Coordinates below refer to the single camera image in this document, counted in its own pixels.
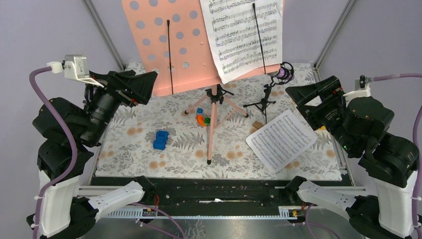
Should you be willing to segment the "pink music stand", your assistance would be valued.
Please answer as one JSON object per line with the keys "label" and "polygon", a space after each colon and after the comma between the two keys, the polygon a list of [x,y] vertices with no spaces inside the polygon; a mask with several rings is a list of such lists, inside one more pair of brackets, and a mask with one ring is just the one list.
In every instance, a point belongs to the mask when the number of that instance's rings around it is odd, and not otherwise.
{"label": "pink music stand", "polygon": [[206,99],[211,101],[211,125],[207,164],[211,164],[217,102],[229,103],[244,117],[248,113],[224,95],[222,81],[214,65],[201,4],[198,0],[122,1],[145,70],[158,70],[153,94],[168,96],[207,87],[206,95],[185,110],[189,114]]}

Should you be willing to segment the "sheet music page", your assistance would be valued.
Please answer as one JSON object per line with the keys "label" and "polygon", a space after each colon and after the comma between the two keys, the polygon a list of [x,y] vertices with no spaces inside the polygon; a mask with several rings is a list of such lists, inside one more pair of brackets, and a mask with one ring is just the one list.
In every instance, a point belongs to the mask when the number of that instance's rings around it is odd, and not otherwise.
{"label": "sheet music page", "polygon": [[286,110],[248,136],[246,143],[270,173],[278,173],[316,140],[316,133]]}
{"label": "sheet music page", "polygon": [[282,0],[202,0],[214,65],[222,83],[275,71],[283,61]]}

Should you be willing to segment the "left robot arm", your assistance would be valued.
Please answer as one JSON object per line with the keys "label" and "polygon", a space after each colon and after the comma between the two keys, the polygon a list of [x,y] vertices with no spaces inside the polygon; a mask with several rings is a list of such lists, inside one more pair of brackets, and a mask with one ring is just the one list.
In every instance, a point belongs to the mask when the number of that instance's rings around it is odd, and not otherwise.
{"label": "left robot arm", "polygon": [[40,191],[35,197],[36,209],[26,220],[35,239],[77,239],[117,209],[133,203],[147,205],[158,199],[155,186],[145,176],[135,177],[127,185],[100,196],[78,196],[85,164],[94,155],[90,148],[101,145],[120,106],[149,102],[157,73],[90,72],[84,107],[80,108],[61,97],[45,97],[35,78],[50,71],[46,67],[29,76],[43,102],[33,126],[45,141],[37,154]]}

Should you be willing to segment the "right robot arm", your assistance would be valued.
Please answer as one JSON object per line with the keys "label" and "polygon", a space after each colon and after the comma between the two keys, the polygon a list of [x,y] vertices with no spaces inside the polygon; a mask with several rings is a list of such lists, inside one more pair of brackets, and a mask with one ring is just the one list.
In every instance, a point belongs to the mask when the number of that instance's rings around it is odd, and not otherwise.
{"label": "right robot arm", "polygon": [[371,82],[362,75],[355,90],[345,93],[331,76],[286,92],[312,129],[325,127],[349,158],[359,160],[377,194],[347,195],[296,176],[285,197],[292,205],[315,204],[342,216],[368,239],[409,239],[421,234],[416,209],[421,153],[415,143],[388,133],[394,112],[370,95]]}

